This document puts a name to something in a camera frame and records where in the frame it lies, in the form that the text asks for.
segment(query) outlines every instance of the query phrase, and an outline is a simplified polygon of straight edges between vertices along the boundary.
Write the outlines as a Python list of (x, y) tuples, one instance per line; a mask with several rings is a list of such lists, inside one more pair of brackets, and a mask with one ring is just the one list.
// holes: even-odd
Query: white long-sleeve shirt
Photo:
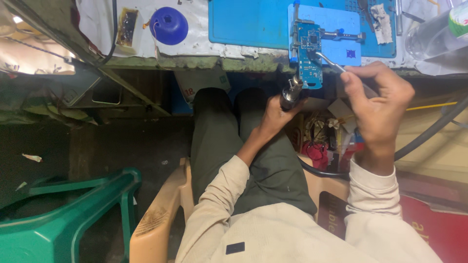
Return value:
[(346, 241), (286, 203), (231, 217), (248, 178), (237, 156), (219, 169), (187, 221), (176, 263), (441, 262), (402, 220), (395, 172), (374, 175), (351, 160)]

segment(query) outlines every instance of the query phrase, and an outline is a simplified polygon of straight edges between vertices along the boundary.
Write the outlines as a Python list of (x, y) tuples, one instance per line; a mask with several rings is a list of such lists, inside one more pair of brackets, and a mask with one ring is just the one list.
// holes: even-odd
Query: blue suction cup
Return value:
[(158, 9), (151, 16), (149, 25), (156, 40), (166, 45), (179, 44), (189, 32), (185, 16), (172, 7)]

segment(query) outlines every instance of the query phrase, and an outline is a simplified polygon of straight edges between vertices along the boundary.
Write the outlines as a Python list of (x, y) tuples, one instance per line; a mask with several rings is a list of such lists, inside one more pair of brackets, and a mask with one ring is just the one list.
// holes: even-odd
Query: dark green pants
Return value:
[[(195, 130), (190, 160), (195, 204), (219, 168), (240, 150), (260, 124), (266, 102), (267, 97), (259, 88), (240, 92), (234, 108), (224, 90), (204, 88), (197, 92), (193, 102)], [(250, 179), (234, 206), (233, 215), (282, 202), (311, 215), (317, 212), (296, 152), (284, 131), (255, 157), (250, 166)]]

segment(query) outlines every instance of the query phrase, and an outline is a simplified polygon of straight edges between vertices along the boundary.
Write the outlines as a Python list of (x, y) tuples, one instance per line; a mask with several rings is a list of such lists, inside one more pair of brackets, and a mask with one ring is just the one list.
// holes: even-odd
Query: man's right hand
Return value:
[[(393, 173), (398, 128), (414, 89), (379, 61), (363, 67), (347, 66), (346, 70), (340, 77), (365, 142), (365, 150), (356, 161), (374, 174), (389, 175)], [(380, 97), (368, 99), (360, 78), (373, 78)]]

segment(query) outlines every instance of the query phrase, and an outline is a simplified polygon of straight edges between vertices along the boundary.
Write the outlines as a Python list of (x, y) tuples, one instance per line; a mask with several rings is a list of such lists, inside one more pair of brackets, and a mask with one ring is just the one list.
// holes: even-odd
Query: beige plastic chair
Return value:
[[(312, 160), (298, 155), (312, 165)], [(321, 178), (304, 170), (309, 195), (319, 206), (320, 193), (326, 191), (347, 201), (349, 182), (342, 179)], [(180, 159), (180, 166), (167, 179), (141, 219), (130, 239), (130, 263), (167, 263), (171, 224), (177, 209), (182, 206), (185, 222), (193, 212), (192, 176), (190, 160)], [(318, 212), (314, 215), (317, 222)]]

